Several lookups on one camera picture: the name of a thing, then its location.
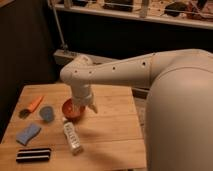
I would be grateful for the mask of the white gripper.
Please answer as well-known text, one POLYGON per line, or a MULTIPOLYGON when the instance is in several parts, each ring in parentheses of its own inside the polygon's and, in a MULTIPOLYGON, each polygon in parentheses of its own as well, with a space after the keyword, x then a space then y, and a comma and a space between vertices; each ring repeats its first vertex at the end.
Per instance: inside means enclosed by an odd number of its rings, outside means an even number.
POLYGON ((71 87, 72 102, 76 106, 88 106, 93 112, 98 113, 94 104, 92 88, 89 84, 74 85, 71 87))

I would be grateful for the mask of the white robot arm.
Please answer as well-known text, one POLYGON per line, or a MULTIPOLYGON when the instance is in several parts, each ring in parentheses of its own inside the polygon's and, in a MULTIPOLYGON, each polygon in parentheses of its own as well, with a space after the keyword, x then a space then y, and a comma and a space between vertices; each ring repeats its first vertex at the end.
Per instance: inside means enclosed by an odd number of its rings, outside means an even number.
POLYGON ((147 170, 213 171, 213 53, 172 50, 99 65, 80 55, 60 77, 73 103, 91 109, 93 84, 147 88, 147 170))

